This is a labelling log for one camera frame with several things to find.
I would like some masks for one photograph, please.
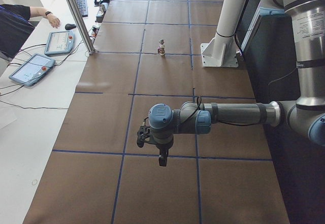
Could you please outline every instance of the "white table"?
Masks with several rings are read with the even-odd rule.
[[[98,7],[93,0],[88,2],[88,17],[84,18],[89,30],[95,23]],[[75,23],[66,0],[56,0],[51,11],[61,20],[61,27],[54,29],[47,19],[42,19],[22,48],[44,44],[51,31],[64,30],[66,23]],[[75,46],[81,41],[74,29]],[[44,54],[45,46],[27,49],[30,54]],[[33,87],[23,87],[16,92],[0,96],[1,101],[23,107],[68,108],[75,87],[86,64],[88,52],[84,44],[61,66],[55,67]],[[22,63],[29,55],[21,52],[12,62]],[[58,62],[64,56],[53,57]],[[0,77],[0,92],[13,91],[14,85],[8,76],[17,67],[9,66]],[[47,160],[66,115],[66,109],[21,109],[0,103],[0,223],[20,224],[34,197]]]

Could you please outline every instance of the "person's hand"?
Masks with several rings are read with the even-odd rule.
[[[61,24],[60,20],[54,16],[52,13],[48,14],[47,16],[47,20],[49,20],[49,23],[52,27],[54,28],[58,28]]]

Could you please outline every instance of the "label sticker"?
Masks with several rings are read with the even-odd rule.
[[[314,39],[325,35],[325,12],[292,20],[295,43],[305,39]]]

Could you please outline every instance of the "wristwatch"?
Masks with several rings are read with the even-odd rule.
[[[45,16],[47,17],[47,15],[49,15],[51,12],[49,12],[49,11],[47,11],[46,13],[45,13]]]

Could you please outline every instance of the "computer mouse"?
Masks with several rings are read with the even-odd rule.
[[[73,28],[75,28],[76,27],[76,25],[75,24],[71,24],[71,23],[67,23],[65,26],[64,26],[64,28],[66,29],[66,30],[71,30],[71,29],[73,29]]]

